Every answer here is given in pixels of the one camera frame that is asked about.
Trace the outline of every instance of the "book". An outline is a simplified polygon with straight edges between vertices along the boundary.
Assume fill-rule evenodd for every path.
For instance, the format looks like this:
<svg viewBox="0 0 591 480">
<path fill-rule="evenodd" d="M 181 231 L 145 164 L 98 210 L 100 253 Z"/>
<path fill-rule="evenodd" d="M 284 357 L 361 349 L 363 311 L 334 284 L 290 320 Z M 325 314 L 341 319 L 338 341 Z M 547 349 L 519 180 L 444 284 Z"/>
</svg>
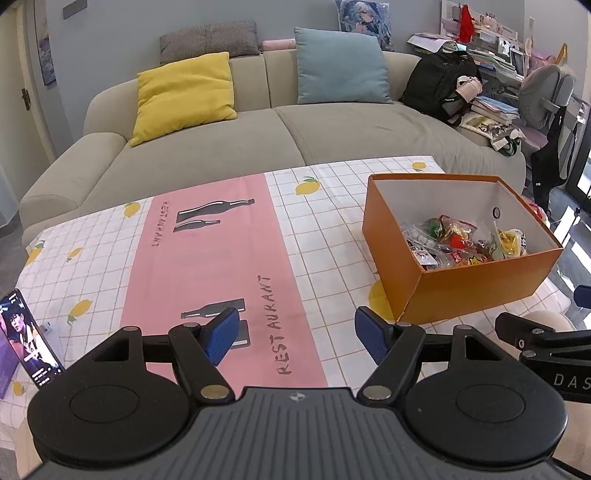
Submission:
<svg viewBox="0 0 591 480">
<path fill-rule="evenodd" d="M 491 141 L 495 150 L 500 150 L 508 143 L 508 138 L 515 140 L 525 138 L 519 128 L 513 125 L 504 125 L 485 115 L 476 112 L 469 112 L 462 118 L 461 128 L 476 132 Z"/>
<path fill-rule="evenodd" d="M 503 112 L 503 113 L 519 113 L 519 109 L 517 107 L 508 105 L 506 103 L 500 102 L 499 100 L 495 100 L 483 95 L 477 96 L 473 103 L 475 105 L 484 106 L 490 110 L 495 112 Z"/>
<path fill-rule="evenodd" d="M 488 118 L 492 118 L 494 121 L 503 125 L 509 125 L 513 120 L 519 118 L 519 115 L 513 113 L 493 112 L 479 105 L 472 105 L 472 111 L 487 116 Z"/>
</svg>

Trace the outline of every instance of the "gray pillow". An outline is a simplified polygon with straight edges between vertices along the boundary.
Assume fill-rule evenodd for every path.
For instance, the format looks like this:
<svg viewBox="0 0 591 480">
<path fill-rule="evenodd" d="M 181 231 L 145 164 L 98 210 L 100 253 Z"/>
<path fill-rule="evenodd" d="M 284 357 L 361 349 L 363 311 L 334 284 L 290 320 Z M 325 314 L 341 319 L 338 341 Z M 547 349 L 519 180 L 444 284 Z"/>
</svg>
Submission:
<svg viewBox="0 0 591 480">
<path fill-rule="evenodd" d="M 160 37 L 160 65 L 223 51 L 229 52 L 230 58 L 258 55 L 256 22 L 241 20 L 201 25 Z"/>
</svg>

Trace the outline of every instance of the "magazine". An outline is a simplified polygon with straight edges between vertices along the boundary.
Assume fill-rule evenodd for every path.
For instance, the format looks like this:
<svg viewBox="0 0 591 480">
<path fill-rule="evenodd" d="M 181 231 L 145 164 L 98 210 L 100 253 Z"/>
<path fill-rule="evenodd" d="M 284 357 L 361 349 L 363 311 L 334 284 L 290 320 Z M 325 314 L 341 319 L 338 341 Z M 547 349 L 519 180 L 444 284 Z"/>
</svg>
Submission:
<svg viewBox="0 0 591 480">
<path fill-rule="evenodd" d="M 504 125 L 476 112 L 468 112 L 464 115 L 460 127 L 488 138 L 491 141 L 492 148 L 497 151 L 506 146 L 509 139 L 525 138 L 519 128 L 513 125 Z"/>
</svg>

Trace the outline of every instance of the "table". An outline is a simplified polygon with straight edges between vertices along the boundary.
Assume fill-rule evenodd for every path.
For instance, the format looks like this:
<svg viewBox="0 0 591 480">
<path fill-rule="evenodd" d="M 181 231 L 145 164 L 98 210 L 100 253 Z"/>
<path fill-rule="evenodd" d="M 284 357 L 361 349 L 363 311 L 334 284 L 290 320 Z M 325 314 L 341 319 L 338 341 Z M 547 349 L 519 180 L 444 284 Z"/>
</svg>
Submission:
<svg viewBox="0 0 591 480">
<path fill-rule="evenodd" d="M 126 325 L 166 333 L 182 318 L 206 322 L 232 301 L 241 332 L 220 370 L 242 386 L 339 387 L 357 392 L 375 364 L 355 335 L 356 307 L 387 316 L 361 226 L 368 176 L 441 172 L 431 157 L 355 160 L 224 180 L 114 207 L 46 229 L 18 280 L 33 315 L 59 331 L 65 366 Z M 493 335 L 503 311 L 565 312 L 546 280 L 523 300 L 424 325 L 465 323 Z M 445 368 L 425 364 L 421 377 Z M 171 377 L 165 365 L 150 370 Z M 0 446 L 25 418 L 36 388 L 22 368 L 0 400 Z"/>
</svg>

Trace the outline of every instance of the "snack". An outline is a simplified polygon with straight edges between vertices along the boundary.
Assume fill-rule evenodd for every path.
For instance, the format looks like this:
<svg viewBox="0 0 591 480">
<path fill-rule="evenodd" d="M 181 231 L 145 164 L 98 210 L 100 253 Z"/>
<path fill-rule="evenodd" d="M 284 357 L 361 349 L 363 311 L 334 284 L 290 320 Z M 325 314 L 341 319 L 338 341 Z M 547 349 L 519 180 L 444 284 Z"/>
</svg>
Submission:
<svg viewBox="0 0 591 480">
<path fill-rule="evenodd" d="M 443 234 L 439 237 L 439 242 L 449 245 L 451 248 L 463 250 L 465 248 L 474 249 L 472 235 L 477 228 L 471 223 L 464 222 L 455 218 L 441 215 L 439 217 Z"/>
<path fill-rule="evenodd" d="M 431 218 L 424 225 L 426 232 L 433 238 L 440 238 L 443 234 L 443 225 L 439 221 L 439 218 Z"/>
<path fill-rule="evenodd" d="M 427 235 L 420 228 L 414 225 L 407 227 L 404 233 L 406 237 L 414 243 L 424 245 L 428 248 L 435 248 L 437 246 L 437 241 L 432 236 Z"/>
<path fill-rule="evenodd" d="M 489 262 L 489 258 L 482 254 L 473 254 L 466 251 L 456 251 L 448 254 L 456 265 L 480 265 Z"/>
<path fill-rule="evenodd" d="M 493 260 L 516 258 L 526 253 L 525 237 L 521 230 L 512 229 L 503 231 L 494 222 L 490 246 L 490 255 Z"/>
<path fill-rule="evenodd" d="M 411 242 L 407 241 L 408 247 L 410 251 L 414 254 L 417 258 L 418 262 L 422 265 L 425 270 L 435 270 L 439 268 L 439 264 L 437 260 L 426 250 L 413 245 Z"/>
</svg>

